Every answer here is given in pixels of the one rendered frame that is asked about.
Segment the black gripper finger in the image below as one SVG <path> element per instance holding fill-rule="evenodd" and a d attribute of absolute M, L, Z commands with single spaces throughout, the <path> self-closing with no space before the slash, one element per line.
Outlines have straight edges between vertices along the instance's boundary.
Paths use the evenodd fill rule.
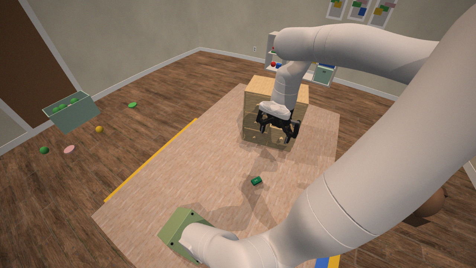
<path fill-rule="evenodd" d="M 288 144 L 291 137 L 296 139 L 297 135 L 299 134 L 300 123 L 301 123 L 300 120 L 297 120 L 297 121 L 291 120 L 291 124 L 294 129 L 292 132 L 290 124 L 285 127 L 283 121 L 281 120 L 279 121 L 280 127 L 282 128 L 283 132 L 287 135 L 284 140 L 284 144 Z"/>
<path fill-rule="evenodd" d="M 263 120 L 262 119 L 263 114 L 266 114 L 266 112 L 263 112 L 263 111 L 259 110 L 259 112 L 257 114 L 257 118 L 256 118 L 256 122 L 260 123 L 260 132 L 262 134 L 265 131 L 266 125 L 275 121 L 274 117 L 272 117 L 270 119 L 268 119 L 268 117 L 267 117 L 266 119 Z"/>

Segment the light wooden chest of drawers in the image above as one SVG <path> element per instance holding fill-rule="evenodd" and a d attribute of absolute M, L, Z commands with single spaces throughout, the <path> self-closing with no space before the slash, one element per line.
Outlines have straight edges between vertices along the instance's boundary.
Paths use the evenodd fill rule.
<path fill-rule="evenodd" d="M 245 93 L 253 93 L 263 96 L 271 97 L 271 93 L 275 84 L 275 79 L 270 77 L 264 77 L 254 75 L 249 82 L 248 86 L 244 90 L 244 108 L 243 108 L 243 122 L 242 122 L 242 140 L 244 139 L 244 117 L 245 117 Z M 301 119 L 301 124 L 304 119 L 304 115 L 308 108 L 308 85 L 301 84 L 296 102 L 306 105 L 304 114 Z M 300 126 L 301 126 L 300 124 Z"/>

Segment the green nine-volt battery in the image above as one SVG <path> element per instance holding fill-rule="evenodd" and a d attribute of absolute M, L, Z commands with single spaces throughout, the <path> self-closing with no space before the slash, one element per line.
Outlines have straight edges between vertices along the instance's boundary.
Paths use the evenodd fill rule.
<path fill-rule="evenodd" d="M 260 178 L 260 176 L 251 180 L 251 183 L 253 186 L 257 185 L 260 182 L 262 182 L 262 179 Z"/>

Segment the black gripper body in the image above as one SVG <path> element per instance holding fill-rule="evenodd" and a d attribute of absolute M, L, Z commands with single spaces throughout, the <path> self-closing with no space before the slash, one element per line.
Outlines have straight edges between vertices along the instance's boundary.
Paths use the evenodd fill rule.
<path fill-rule="evenodd" d="M 294 110 L 294 109 L 293 109 L 293 110 Z M 272 118 L 272 117 L 275 118 L 275 121 L 274 121 L 274 122 L 271 122 L 271 124 L 272 124 L 273 126 L 278 127 L 278 128 L 281 128 L 280 125 L 279 125 L 279 121 L 281 120 L 281 121 L 283 121 L 284 126 L 286 127 L 286 126 L 288 126 L 289 124 L 291 124 L 293 110 L 290 111 L 290 112 L 291 112 L 291 115 L 290 115 L 290 119 L 289 119 L 289 120 L 281 120 L 281 119 L 279 119 L 279 118 L 277 118 L 277 117 L 274 117 L 273 115 L 268 114 L 268 113 L 267 113 L 267 117 L 268 117 L 268 119 L 270 119 L 270 118 Z"/>

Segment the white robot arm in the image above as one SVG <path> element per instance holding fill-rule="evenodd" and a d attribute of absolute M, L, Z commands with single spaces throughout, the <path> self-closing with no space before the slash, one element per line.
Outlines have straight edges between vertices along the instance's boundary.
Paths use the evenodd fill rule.
<path fill-rule="evenodd" d="M 408 85 L 355 144 L 296 199 L 287 218 L 245 239 L 189 224 L 179 243 L 210 268 L 295 268 L 344 254 L 387 232 L 476 156 L 476 4 L 440 41 L 341 23 L 284 28 L 260 110 L 289 120 L 312 62 Z"/>

